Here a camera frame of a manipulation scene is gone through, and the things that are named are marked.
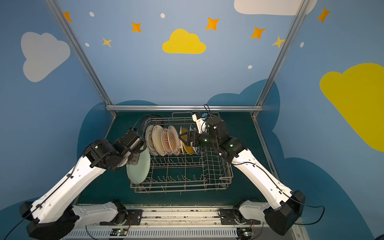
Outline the yellow woven plate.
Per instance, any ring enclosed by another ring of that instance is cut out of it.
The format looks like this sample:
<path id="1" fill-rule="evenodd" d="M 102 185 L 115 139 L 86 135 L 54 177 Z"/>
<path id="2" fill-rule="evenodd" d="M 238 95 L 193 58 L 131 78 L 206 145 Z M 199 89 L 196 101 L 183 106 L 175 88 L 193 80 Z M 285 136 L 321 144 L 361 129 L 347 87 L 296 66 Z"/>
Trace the yellow woven plate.
<path id="1" fill-rule="evenodd" d="M 182 131 L 188 131 L 187 128 L 182 128 Z M 192 156 L 195 152 L 194 152 L 194 149 L 193 147 L 189 146 L 189 147 L 186 147 L 184 148 L 185 149 L 185 153 L 187 153 L 188 155 Z"/>

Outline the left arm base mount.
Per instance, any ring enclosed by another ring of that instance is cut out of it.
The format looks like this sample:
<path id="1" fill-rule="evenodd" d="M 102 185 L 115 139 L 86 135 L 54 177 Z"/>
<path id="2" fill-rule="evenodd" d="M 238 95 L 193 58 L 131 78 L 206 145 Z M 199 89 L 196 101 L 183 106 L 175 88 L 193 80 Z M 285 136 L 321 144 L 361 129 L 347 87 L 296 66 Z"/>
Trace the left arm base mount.
<path id="1" fill-rule="evenodd" d="M 142 215 L 143 215 L 143 210 L 141 209 L 126 210 L 123 215 L 124 218 L 121 225 L 139 226 L 141 224 Z"/>

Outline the white plate black emblem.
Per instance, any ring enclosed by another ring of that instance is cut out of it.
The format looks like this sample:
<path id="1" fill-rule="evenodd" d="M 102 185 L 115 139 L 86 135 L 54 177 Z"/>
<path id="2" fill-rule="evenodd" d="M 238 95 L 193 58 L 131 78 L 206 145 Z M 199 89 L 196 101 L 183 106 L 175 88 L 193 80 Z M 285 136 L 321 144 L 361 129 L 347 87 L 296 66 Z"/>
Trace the white plate black emblem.
<path id="1" fill-rule="evenodd" d="M 154 147 L 153 141 L 152 141 L 152 132 L 153 132 L 154 125 L 149 125 L 146 129 L 146 142 L 147 142 L 147 148 L 149 149 L 149 152 L 153 156 L 158 156 L 158 153 Z"/>

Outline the cream plate floral rim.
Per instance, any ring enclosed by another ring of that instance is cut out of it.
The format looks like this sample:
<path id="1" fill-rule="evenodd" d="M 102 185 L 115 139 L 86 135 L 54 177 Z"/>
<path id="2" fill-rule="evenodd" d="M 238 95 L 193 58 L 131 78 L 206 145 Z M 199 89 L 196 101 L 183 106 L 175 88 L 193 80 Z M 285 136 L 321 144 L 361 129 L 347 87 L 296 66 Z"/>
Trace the cream plate floral rim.
<path id="1" fill-rule="evenodd" d="M 158 155 L 161 157 L 164 157 L 167 153 L 162 143 L 162 130 L 163 130 L 163 127 L 161 127 L 160 125 L 155 125 L 153 127 L 152 142 Z"/>

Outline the pale green floral plate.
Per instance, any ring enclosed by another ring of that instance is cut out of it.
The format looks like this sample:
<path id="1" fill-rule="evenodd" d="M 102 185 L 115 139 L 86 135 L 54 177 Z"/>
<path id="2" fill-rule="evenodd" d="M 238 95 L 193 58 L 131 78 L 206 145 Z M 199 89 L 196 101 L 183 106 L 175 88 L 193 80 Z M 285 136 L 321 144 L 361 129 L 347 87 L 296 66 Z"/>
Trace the pale green floral plate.
<path id="1" fill-rule="evenodd" d="M 133 154 L 127 163 L 127 175 L 133 184 L 141 184 L 148 176 L 151 166 L 151 155 L 148 149 Z"/>

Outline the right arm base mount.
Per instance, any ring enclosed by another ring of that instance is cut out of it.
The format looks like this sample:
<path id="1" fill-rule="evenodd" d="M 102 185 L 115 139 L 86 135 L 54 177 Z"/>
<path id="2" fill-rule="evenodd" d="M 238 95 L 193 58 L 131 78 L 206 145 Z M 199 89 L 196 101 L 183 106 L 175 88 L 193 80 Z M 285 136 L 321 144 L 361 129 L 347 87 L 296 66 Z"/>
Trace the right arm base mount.
<path id="1" fill-rule="evenodd" d="M 239 213 L 233 209 L 219 209 L 218 215 L 221 225 L 261 225 L 262 222 L 258 220 L 246 220 Z"/>

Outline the dark black plate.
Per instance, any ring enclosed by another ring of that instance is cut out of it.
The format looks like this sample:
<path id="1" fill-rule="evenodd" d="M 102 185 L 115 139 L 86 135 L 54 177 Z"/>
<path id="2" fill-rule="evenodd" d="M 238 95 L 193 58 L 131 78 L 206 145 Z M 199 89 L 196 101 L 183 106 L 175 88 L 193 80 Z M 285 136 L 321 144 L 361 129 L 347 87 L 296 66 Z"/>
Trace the dark black plate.
<path id="1" fill-rule="evenodd" d="M 161 127 L 164 126 L 163 118 L 159 115 L 149 115 L 147 116 L 141 123 L 141 131 L 143 133 L 146 132 L 147 128 L 150 125 L 160 125 Z"/>

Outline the orange woven plate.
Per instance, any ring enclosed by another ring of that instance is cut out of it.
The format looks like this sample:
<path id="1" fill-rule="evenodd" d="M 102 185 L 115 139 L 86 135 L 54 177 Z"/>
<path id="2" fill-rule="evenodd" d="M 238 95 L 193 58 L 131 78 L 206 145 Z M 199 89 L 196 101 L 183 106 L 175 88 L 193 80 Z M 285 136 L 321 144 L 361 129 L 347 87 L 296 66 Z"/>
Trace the orange woven plate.
<path id="1" fill-rule="evenodd" d="M 182 128 L 183 128 L 183 127 L 180 127 L 180 130 L 179 130 L 179 140 L 180 140 L 180 149 L 181 149 L 181 151 L 182 151 L 182 154 L 185 156 L 185 149 L 184 149 L 184 146 L 183 146 L 183 142 L 182 142 L 181 139 L 180 139 L 180 136 L 181 136 L 181 134 L 182 134 Z"/>

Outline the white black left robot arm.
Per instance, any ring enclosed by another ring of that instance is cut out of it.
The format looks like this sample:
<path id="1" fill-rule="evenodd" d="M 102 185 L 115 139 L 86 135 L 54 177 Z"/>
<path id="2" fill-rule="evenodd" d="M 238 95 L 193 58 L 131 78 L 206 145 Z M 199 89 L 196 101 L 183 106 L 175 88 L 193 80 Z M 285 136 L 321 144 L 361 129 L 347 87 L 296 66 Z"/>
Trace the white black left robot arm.
<path id="1" fill-rule="evenodd" d="M 87 207 L 75 206 L 76 197 L 107 170 L 119 170 L 146 150 L 146 141 L 134 130 L 129 130 L 115 142 L 99 139 L 81 154 L 75 166 L 45 195 L 34 202 L 24 202 L 19 210 L 29 221 L 26 229 L 36 240 L 60 240 L 77 227 L 92 224 L 131 225 L 126 207 L 113 200 Z"/>

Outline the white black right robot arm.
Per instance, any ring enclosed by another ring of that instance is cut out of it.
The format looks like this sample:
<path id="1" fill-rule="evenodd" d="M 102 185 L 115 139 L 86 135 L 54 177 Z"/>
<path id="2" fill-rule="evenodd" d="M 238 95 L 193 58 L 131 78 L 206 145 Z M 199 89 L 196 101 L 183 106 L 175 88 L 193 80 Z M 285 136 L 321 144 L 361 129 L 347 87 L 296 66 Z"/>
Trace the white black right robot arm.
<path id="1" fill-rule="evenodd" d="M 238 138 L 229 135 L 227 125 L 219 116 L 198 112 L 192 116 L 197 130 L 180 135 L 187 146 L 212 148 L 228 163 L 239 169 L 263 194 L 263 207 L 244 201 L 235 207 L 245 220 L 264 220 L 278 235 L 285 235 L 303 213 L 305 195 L 292 191 L 274 177 Z"/>

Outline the white plate green text rim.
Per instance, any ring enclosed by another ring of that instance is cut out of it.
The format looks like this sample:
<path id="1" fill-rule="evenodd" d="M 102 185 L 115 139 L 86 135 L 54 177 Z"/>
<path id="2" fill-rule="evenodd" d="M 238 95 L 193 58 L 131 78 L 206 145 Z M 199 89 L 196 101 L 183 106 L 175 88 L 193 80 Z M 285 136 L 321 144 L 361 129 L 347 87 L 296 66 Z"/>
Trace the white plate green text rim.
<path id="1" fill-rule="evenodd" d="M 194 125 L 194 124 L 191 124 L 190 125 L 190 131 L 192 132 L 192 131 L 197 131 L 198 129 L 197 129 L 197 127 Z M 193 147 L 193 149 L 194 149 L 194 152 L 195 152 L 195 154 L 199 154 L 200 153 L 200 151 L 199 151 L 199 149 L 198 149 L 198 147 Z"/>

